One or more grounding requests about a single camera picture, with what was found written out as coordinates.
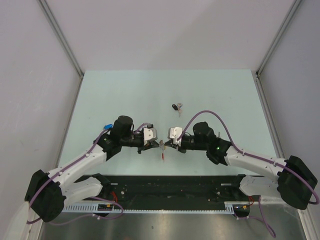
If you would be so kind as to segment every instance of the black object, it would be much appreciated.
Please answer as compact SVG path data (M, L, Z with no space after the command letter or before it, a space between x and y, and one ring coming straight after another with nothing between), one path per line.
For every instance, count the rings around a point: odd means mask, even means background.
M49 179L42 170L36 171L31 178L24 200L30 202L38 189ZM62 195L59 182L51 181L34 200L31 208L45 222L55 219L64 209L66 197Z
M233 205L234 216L239 218L244 218L249 216L250 206L243 207L243 205Z
M181 146L178 146L178 151L186 153L187 150L206 151L206 156L214 164L227 165L225 156L231 146L231 142L223 140L215 135L212 128L208 126L207 122L198 122L193 126L194 135L184 134L181 138ZM173 144L173 139L167 141L165 146L177 148Z
M131 117L119 116L111 128L110 134L104 133L100 137L97 145L103 148L106 153L106 160L118 154L122 147L136 147L139 154L141 154L141 151L159 147L156 141L150 141L145 145L144 133L137 132L134 134L131 130L132 125L133 120Z
M304 164L304 162L296 156L290 156L285 160L286 167L296 172L302 177L313 189L315 189L318 180ZM290 206L305 210L309 204L312 192L303 184L296 176L287 170L278 172L278 188L281 198Z
M172 104L172 107L173 107L173 109L176 110L176 111L179 110L179 108L178 108L177 105L175 105L175 104Z
M82 176L78 181L89 177ZM113 183L111 191L125 210L225 210L225 201L248 201L248 196L230 185L237 178L231 175L104 177ZM102 193L98 197L107 198Z

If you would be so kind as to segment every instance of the white wall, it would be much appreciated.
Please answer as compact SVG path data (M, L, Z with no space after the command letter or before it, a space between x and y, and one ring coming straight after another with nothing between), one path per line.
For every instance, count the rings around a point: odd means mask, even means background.
M57 160L80 83L36 0L1 0L0 239L32 174Z
M286 157L301 157L320 181L319 12L320 1L304 1L261 81ZM320 206L311 209L320 226Z
M256 70L294 0L48 0L86 70Z

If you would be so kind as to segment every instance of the cable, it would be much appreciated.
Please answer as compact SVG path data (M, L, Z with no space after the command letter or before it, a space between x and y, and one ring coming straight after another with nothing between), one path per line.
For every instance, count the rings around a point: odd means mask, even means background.
M250 202L252 202L252 203L250 203L249 206L252 206L255 203L255 200L252 196L249 196L249 200L251 200Z
M115 200L115 202L118 202L118 197L116 195L116 193L114 191L110 192L110 194L113 196L113 199Z
M226 134L228 135L228 138L232 144L232 146L235 148L235 150L237 150L239 153L243 154L243 155L246 155L248 157L251 157L251 158L255 158L255 159L259 159L259 160L262 160L264 162L267 162L269 164L275 164L276 166L288 171L289 173L293 174L296 178L298 178L311 192L312 194L314 195L315 197L315 201L309 201L310 204L313 204L313 205L318 205L320 203L320 199L319 199L319 196L318 194L316 193L316 191L309 185L309 183L307 183L306 180L304 180L299 174L297 174L295 171L291 170L290 168L280 164L280 163L277 163L277 162L274 162L274 161L271 161L269 159L266 159L264 157L261 157L261 156L257 156L257 155L254 155L254 154L250 154L250 153L247 153L247 152L243 152L241 151L235 144L235 142L233 141L231 135L230 135L230 132L226 126L226 124L224 123L224 121L221 119L221 117L216 114L215 112L213 111L210 111L210 110L203 110L203 111L200 111L198 112L196 115L193 116L193 118L191 118L191 120L188 122L188 124L186 125L186 127L184 128L184 130L182 131L181 135L177 138L177 141L179 141L183 135L186 133L188 127L190 126L190 124L195 120L195 118L197 116L199 116L200 114L203 114L203 113L209 113L209 114L213 114L214 116L216 116L216 118L219 119L219 121L221 122L221 124L223 125L223 128L225 129L226 131Z
M261 196L259 196L258 199L258 204L259 204L259 209L260 209L260 213L262 218L259 218L257 216L244 216L244 217L238 217L236 214L234 214L234 216L236 217L237 220L247 220L247 219L255 219L258 220L262 223L264 223L266 229L268 230L268 232L270 233L270 235L275 239L277 237L275 230L273 230L273 228L267 223L266 221L266 217L264 215L264 212L262 211L262 207L261 207Z
M275 233L275 231L274 231L274 230L270 227L270 225L267 223L265 214L264 214L264 212L262 211L262 207L261 207L261 196L259 196L258 204L259 204L259 209L260 209L261 217L262 217L262 220L263 220L263 223L264 223L266 229L268 229L270 235L271 235L273 238L276 238L276 233Z
M116 203L114 201L109 201L109 200L106 200L106 199L103 199L103 198L100 198L100 197L96 197L96 196L92 196L90 197L91 199L96 199L96 200L100 200L100 201L104 201L104 202L107 202L107 203L111 203L113 205L116 205L118 206L120 209L121 209L121 212L116 215L116 216L109 216L109 217L106 217L106 216L99 216L99 215L96 215L94 213L89 213L89 214L85 214L85 215L81 215L81 216L78 216L70 221L66 221L66 222L62 222L62 223L55 223L55 222L49 222L49 224L53 225L53 226L63 226L63 225L67 225L67 224L70 224L70 223L73 223L79 219L82 219L82 218L85 218L85 217L97 217L97 219L106 219L106 220L111 220L111 219L117 219L119 217L121 217L123 214L124 214L124 208L119 204L119 203Z
M137 134L139 132L140 129L142 129L144 126L151 126L152 124L151 123L148 123L148 122L145 122L145 123L142 123L134 132L133 134Z
M94 141L92 147L86 152L86 154L90 154L92 152L92 150L95 148L95 146L97 145L99 139L101 138L101 136L107 132L110 131L110 128L104 129L99 136L97 137L97 139ZM38 197L38 195L41 193L41 191L53 180L55 179L57 176L60 175L60 173L63 173L64 171L66 171L67 169L71 168L73 165L77 164L78 162L80 162L82 159L84 159L86 157L86 154L82 155L81 157L79 157L77 160L73 161L72 163L70 163L69 165L67 165L66 167L64 167L63 169L61 169L60 171L58 171L56 174L54 174L52 177L50 177L34 194L34 196L31 198L30 202L29 202L29 207L31 208L32 204L34 203L34 201L36 200L36 198ZM37 218L36 220L33 221L27 221L26 224L30 225L30 224L35 224L36 222L40 221L41 218Z

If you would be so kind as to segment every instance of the light blue table surface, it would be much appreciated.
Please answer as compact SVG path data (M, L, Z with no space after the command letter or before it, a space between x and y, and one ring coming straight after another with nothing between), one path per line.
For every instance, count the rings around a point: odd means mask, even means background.
M181 117L172 104L182 103ZM185 127L199 111L211 110L226 123L233 140L241 147L275 156L267 122L255 83L248 69L235 70L128 70L87 71L76 102L59 166L81 154L118 116L154 124L158 141L167 141L170 127ZM228 139L220 122L204 113L195 123L206 121L214 132ZM188 132L192 133L191 124ZM137 153L122 151L87 174L107 175L237 175L251 172L215 165L204 151L186 154L167 148Z

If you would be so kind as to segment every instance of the small object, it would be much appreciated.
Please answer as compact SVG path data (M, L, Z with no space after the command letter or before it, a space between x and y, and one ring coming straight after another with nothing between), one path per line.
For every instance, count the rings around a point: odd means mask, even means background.
M178 111L178 113L179 113L179 118L180 118L181 113L182 113L182 109L181 109L182 106L183 106L182 103L178 103L177 105L172 104L173 109L174 109L175 111Z
M159 147L161 148L161 158L164 161L165 160L165 149L166 149L166 146L165 146L165 143L164 143L163 140L161 140L159 142Z
M175 105L175 104L172 104L172 107L173 107L173 109L174 109L175 111L178 111L178 110L179 110L179 108L178 108L177 105Z
M179 118L180 118L180 116L181 116L181 114L182 114L182 109L181 109L182 105L183 105L182 103L178 103L178 104L177 104L178 113L179 113Z
M108 130L108 129L112 128L112 127L113 127L112 124L108 124L108 125L105 125L105 126L103 127L103 129L104 129L104 130Z

